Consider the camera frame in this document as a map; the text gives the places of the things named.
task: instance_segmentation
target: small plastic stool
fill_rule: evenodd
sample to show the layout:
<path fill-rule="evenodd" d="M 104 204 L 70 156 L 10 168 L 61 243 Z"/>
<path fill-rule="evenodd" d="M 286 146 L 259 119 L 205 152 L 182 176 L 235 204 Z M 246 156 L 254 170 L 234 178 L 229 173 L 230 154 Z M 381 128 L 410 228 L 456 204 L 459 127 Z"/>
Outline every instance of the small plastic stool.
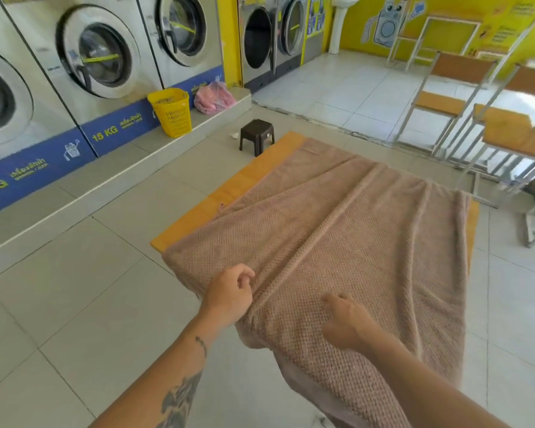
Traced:
<path fill-rule="evenodd" d="M 249 140 L 254 143 L 254 156 L 259 156 L 264 151 L 264 141 L 271 137 L 271 143 L 275 144 L 273 125 L 260 119 L 252 120 L 240 130 L 240 151 L 243 141 Z"/>

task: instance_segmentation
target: hand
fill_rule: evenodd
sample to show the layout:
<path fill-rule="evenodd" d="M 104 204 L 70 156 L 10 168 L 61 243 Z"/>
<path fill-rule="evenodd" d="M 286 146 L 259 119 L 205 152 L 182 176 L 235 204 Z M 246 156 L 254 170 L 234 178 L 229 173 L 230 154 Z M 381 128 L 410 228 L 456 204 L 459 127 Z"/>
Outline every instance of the hand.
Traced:
<path fill-rule="evenodd" d="M 323 325 L 323 337 L 339 350 L 355 350 L 366 355 L 375 340 L 385 333 L 367 309 L 349 295 L 327 293 L 323 304 L 332 315 Z"/>
<path fill-rule="evenodd" d="M 254 276 L 256 273 L 245 264 L 222 270 L 206 287 L 199 316 L 219 330 L 234 324 L 251 305 L 250 280 Z"/>

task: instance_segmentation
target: finger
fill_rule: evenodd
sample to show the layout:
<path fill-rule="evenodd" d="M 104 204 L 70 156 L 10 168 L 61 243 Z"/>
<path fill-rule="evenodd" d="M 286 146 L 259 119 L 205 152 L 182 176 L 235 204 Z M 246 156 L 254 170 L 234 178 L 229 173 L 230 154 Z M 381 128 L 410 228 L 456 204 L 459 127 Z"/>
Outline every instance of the finger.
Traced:
<path fill-rule="evenodd" d="M 243 276 L 240 281 L 240 289 L 250 292 L 251 293 L 251 287 L 250 287 L 250 278 L 247 276 Z"/>
<path fill-rule="evenodd" d="M 238 278 L 238 287 L 245 288 L 250 286 L 250 277 L 247 275 L 242 275 Z"/>
<path fill-rule="evenodd" d="M 230 271 L 237 274 L 238 276 L 244 274 L 246 276 L 249 276 L 250 279 L 256 276 L 256 273 L 249 266 L 246 266 L 243 263 L 236 264 L 235 266 L 231 267 Z"/>

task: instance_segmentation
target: blue label panel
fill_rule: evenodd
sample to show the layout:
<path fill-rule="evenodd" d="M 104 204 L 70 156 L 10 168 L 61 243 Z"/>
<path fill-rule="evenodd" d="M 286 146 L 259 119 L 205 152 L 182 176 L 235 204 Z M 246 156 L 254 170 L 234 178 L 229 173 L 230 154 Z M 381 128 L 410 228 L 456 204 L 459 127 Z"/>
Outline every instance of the blue label panel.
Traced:
<path fill-rule="evenodd" d="M 171 87 L 184 90 L 190 95 L 191 108 L 194 107 L 194 96 L 200 87 L 210 84 L 212 81 L 224 81 L 224 67 L 220 64 L 209 71 L 202 72 L 200 75 L 182 81 L 181 83 L 171 85 Z"/>
<path fill-rule="evenodd" d="M 194 95 L 198 89 L 216 79 L 224 81 L 224 68 L 222 65 L 172 86 L 180 88 L 190 95 L 190 104 L 191 108 L 193 108 Z M 160 123 L 153 112 L 150 102 L 146 99 L 141 99 L 103 117 L 87 122 L 81 125 L 81 128 L 95 152 L 99 156 L 103 156 L 158 126 L 160 126 Z"/>
<path fill-rule="evenodd" d="M 0 210 L 95 159 L 78 128 L 0 160 Z"/>
<path fill-rule="evenodd" d="M 99 156 L 121 147 L 160 126 L 153 107 L 146 99 L 81 125 L 91 146 Z"/>

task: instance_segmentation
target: front-loading washing machine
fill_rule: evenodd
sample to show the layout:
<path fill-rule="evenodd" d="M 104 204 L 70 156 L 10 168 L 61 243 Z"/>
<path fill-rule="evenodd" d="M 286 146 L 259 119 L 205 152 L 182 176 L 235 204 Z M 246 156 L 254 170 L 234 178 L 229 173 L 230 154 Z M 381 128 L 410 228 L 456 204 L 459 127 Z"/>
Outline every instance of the front-loading washing machine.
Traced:
<path fill-rule="evenodd" d="M 276 78 L 278 0 L 238 0 L 243 86 L 255 92 Z"/>
<path fill-rule="evenodd" d="M 224 81 L 216 0 L 138 0 L 163 86 L 190 95 Z"/>
<path fill-rule="evenodd" d="M 0 6 L 0 209 L 93 159 Z"/>
<path fill-rule="evenodd" d="M 146 96 L 162 86 L 136 0 L 3 4 L 99 156 L 159 126 Z"/>
<path fill-rule="evenodd" d="M 306 15 L 307 0 L 279 0 L 276 78 L 301 65 Z"/>

